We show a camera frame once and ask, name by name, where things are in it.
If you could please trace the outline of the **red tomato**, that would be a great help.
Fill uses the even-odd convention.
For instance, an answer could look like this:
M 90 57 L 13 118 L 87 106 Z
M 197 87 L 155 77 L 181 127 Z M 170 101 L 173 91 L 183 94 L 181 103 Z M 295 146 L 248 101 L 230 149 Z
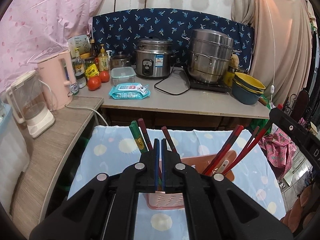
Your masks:
M 102 83 L 106 83 L 110 80 L 110 74 L 109 71 L 103 70 L 99 73 L 99 78 Z
M 88 90 L 94 91 L 101 87 L 101 79 L 99 76 L 90 77 L 87 81 Z

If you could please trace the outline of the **pink electric kettle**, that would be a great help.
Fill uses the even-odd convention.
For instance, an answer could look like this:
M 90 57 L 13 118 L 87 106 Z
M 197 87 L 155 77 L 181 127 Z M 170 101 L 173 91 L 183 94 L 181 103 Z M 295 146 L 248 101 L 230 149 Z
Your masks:
M 43 93 L 51 111 L 60 110 L 73 100 L 71 86 L 76 84 L 76 78 L 68 50 L 42 59 L 37 63 L 37 71 L 45 83 Z

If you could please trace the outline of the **clear food container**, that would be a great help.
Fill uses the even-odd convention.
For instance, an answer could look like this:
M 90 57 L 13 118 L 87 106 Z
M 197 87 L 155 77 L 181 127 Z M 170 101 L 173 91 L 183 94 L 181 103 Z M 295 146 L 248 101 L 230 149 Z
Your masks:
M 112 86 L 122 83 L 134 83 L 136 72 L 132 67 L 113 68 L 110 77 Z

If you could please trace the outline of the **pink floral cloth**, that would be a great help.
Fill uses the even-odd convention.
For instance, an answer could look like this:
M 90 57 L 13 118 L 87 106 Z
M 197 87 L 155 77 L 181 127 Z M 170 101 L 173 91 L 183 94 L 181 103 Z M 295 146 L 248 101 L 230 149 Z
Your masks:
M 281 129 L 263 136 L 258 142 L 272 171 L 278 180 L 282 180 L 292 167 L 293 156 L 297 150 L 295 143 Z

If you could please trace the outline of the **dark maroon chopstick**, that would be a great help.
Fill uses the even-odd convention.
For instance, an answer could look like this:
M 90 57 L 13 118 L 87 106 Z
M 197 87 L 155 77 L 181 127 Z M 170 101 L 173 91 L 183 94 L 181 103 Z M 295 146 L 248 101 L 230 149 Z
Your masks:
M 151 141 L 150 141 L 150 138 L 149 138 L 149 135 L 148 135 L 148 132 L 147 132 L 147 129 L 146 129 L 146 126 L 145 126 L 145 122 L 144 122 L 143 118 L 138 119 L 138 124 L 140 126 L 140 129 L 141 129 L 141 132 L 143 134 L 143 138 L 144 138 L 144 141 L 146 143 L 146 146 L 148 147 L 148 150 L 149 151 L 153 150 L 153 146 L 151 144 Z
M 171 148 L 171 151 L 177 153 L 176 147 L 174 145 L 174 142 L 173 142 L 173 140 L 172 140 L 172 138 L 170 136 L 170 133 L 169 133 L 167 127 L 163 126 L 161 128 L 161 130 L 162 130 L 162 132 L 163 132 L 163 134 L 164 134 L 164 136 L 165 136 L 165 138 L 166 138 L 166 140 L 167 140 L 167 142 L 168 142 L 168 144 L 169 144 L 169 146 Z

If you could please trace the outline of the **silver rice cooker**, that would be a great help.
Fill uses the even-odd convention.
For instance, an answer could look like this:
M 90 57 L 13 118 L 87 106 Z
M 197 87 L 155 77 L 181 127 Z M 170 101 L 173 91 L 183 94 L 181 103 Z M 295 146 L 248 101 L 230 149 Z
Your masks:
M 138 41 L 136 52 L 136 74 L 146 79 L 162 79 L 170 74 L 173 57 L 172 42 L 157 38 Z

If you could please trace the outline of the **red tomato left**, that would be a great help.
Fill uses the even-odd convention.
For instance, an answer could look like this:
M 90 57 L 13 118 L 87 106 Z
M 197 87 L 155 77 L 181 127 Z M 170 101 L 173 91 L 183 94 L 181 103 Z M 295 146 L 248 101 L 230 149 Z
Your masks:
M 101 79 L 99 76 L 90 77 L 87 81 L 88 90 L 94 91 L 101 87 Z

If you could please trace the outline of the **small steel pot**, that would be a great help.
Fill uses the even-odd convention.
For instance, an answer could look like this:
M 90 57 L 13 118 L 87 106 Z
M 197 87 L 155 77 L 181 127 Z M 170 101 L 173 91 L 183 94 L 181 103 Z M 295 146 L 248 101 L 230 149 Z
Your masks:
M 120 51 L 110 58 L 110 66 L 113 68 L 131 67 L 131 56 Z

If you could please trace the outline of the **blue wet wipes pack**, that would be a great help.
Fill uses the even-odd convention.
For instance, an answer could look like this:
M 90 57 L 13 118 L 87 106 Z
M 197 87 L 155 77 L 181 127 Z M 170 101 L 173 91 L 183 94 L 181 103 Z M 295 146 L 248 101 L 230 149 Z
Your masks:
M 122 83 L 112 87 L 109 96 L 115 100 L 142 100 L 151 94 L 149 85 Z

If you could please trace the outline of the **stacked yellow blue bowls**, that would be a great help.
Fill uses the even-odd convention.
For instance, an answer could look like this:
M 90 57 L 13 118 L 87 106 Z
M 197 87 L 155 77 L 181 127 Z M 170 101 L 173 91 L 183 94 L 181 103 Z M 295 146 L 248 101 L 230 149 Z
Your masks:
M 254 77 L 236 72 L 232 79 L 232 95 L 245 105 L 254 105 L 264 94 L 266 87 Z

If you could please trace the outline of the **black induction cooker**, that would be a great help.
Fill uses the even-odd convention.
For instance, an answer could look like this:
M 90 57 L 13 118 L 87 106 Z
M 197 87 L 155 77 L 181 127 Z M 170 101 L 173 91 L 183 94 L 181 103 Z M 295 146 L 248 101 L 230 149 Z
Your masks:
M 218 83 L 210 84 L 210 83 L 204 83 L 201 81 L 197 81 L 194 77 L 192 77 L 188 73 L 187 67 L 183 67 L 183 70 L 185 72 L 185 75 L 188 80 L 188 85 L 190 89 L 196 89 L 196 90 L 204 90 L 209 92 L 215 92 L 215 93 L 229 93 L 231 92 L 231 88 L 226 85 L 220 85 Z

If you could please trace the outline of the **pink perforated utensil holder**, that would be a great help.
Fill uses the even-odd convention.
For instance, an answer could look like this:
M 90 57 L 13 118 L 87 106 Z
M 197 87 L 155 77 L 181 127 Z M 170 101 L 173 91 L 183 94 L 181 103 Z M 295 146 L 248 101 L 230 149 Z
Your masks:
M 208 201 L 204 189 L 214 186 L 211 176 L 202 172 L 216 157 L 214 154 L 180 158 L 179 154 L 167 150 L 165 153 L 165 191 L 144 193 L 147 206 L 152 210 L 174 210 L 200 206 L 196 200 Z

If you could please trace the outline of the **red tomato right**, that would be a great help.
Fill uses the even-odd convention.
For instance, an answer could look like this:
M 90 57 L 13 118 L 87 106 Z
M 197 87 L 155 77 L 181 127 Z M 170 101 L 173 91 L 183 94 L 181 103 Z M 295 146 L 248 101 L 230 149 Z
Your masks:
M 110 74 L 109 71 L 103 70 L 99 73 L 99 78 L 102 83 L 106 83 L 110 80 Z

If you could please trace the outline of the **navy patterned cloth backsplash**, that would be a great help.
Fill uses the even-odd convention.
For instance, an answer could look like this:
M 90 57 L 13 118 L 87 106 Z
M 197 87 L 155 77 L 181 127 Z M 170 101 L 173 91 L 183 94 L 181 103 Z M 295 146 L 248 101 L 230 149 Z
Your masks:
M 248 25 L 198 11 L 171 8 L 130 9 L 93 17 L 95 42 L 103 44 L 106 50 L 133 55 L 139 40 L 158 38 L 172 43 L 176 63 L 187 61 L 187 38 L 194 29 L 214 30 L 231 37 L 238 51 L 239 68 L 249 70 L 254 29 Z

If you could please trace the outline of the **pink dotted curtain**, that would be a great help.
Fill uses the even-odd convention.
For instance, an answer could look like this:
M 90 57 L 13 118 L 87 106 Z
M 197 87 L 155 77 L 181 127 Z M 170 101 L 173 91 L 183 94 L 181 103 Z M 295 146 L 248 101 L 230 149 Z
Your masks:
M 13 0 L 1 19 L 1 91 L 85 34 L 103 0 Z

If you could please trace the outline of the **yellow oil bottle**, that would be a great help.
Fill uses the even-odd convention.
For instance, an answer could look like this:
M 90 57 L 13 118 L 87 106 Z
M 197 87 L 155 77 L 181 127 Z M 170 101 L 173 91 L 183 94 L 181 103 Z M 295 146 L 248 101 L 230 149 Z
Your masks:
M 99 72 L 102 71 L 109 71 L 109 64 L 108 64 L 108 54 L 104 48 L 104 44 L 101 44 L 100 53 L 98 55 L 99 61 Z

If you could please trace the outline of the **white blender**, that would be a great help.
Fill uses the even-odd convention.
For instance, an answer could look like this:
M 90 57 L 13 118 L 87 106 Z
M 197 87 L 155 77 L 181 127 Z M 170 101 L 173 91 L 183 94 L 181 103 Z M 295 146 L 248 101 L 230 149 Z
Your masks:
M 43 85 L 36 70 L 19 76 L 5 91 L 14 118 L 25 123 L 32 138 L 52 126 L 55 118 L 48 109 L 43 95 Z

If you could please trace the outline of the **stainless steel steamer pot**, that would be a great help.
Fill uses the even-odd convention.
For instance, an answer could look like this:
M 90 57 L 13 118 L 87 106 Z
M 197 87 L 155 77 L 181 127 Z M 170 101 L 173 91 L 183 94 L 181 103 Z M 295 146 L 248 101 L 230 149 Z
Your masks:
M 232 55 L 242 52 L 234 48 L 234 40 L 218 31 L 194 29 L 189 41 L 187 71 L 195 80 L 218 83 L 228 69 Z

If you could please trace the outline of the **beige curtain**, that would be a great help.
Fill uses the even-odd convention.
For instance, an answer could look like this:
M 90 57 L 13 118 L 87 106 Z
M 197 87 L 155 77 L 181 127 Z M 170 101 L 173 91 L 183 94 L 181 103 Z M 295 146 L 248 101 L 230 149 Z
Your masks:
M 254 28 L 249 74 L 266 86 L 277 105 L 306 84 L 311 64 L 311 26 L 301 0 L 234 0 L 232 20 Z

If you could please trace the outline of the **white dish rack bin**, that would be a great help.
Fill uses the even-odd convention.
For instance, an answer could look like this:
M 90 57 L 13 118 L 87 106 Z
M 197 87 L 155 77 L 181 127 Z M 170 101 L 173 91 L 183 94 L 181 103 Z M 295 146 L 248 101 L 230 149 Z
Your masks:
M 12 107 L 1 102 L 1 204 L 10 213 L 12 198 L 18 179 L 30 161 L 25 139 L 13 117 Z

